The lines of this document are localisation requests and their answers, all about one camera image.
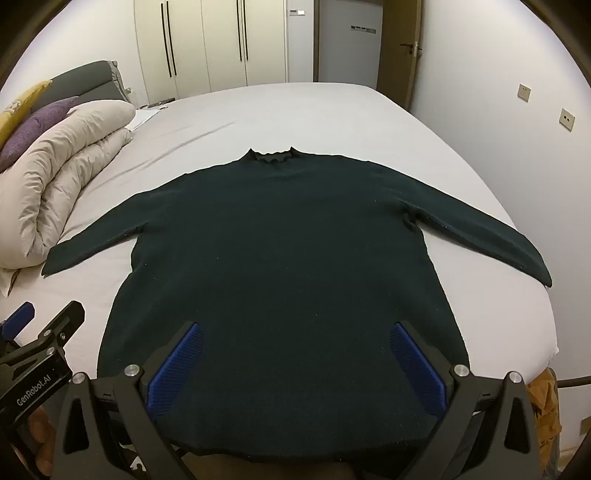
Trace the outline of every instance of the gray upholstered headboard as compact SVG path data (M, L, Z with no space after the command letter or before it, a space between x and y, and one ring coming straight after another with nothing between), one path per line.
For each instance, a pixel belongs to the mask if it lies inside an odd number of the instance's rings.
M115 61L94 61L62 73L52 80L51 86L31 108L32 112L72 96L80 97L78 103L108 99L130 102Z

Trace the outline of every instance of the wardrobe door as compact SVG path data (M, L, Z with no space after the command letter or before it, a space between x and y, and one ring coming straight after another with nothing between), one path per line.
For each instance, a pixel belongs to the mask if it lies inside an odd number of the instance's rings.
M212 92L246 86L241 0L202 0L203 36Z
M285 82L285 7L282 0L243 2L248 85Z
M168 45L165 1L135 0L135 32L150 103L178 98Z
M201 0L165 0L164 9L178 97L211 92L201 23Z

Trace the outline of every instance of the rolled beige comforter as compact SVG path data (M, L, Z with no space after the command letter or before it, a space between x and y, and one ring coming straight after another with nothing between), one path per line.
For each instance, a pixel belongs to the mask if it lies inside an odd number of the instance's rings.
M0 174L0 292L20 268L43 263L82 188L132 139L135 108L122 100L74 107Z

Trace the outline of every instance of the human hand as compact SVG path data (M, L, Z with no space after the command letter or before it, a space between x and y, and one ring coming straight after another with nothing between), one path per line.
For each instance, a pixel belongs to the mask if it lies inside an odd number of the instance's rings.
M35 463L39 471L45 476L51 476L53 470L53 449L56 443L56 430L49 422L47 413L43 408L36 409L27 419L29 432L31 437L37 442L41 443L37 451ZM23 464L27 464L20 454L15 449L18 457Z

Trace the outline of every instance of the silver bolt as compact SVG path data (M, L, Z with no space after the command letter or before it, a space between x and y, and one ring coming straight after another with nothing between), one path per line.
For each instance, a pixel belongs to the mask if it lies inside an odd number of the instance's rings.
M456 365L453 367L453 371L458 377L467 377L470 373L470 369L466 365Z
M72 377L72 383L76 385L80 385L86 378L86 375L82 372L78 372L76 375Z
M521 378L521 375L519 373L511 372L509 374L509 380L511 380L513 383L521 383L523 378Z
M128 365L124 372L127 377L135 377L139 373L139 367L135 364Z

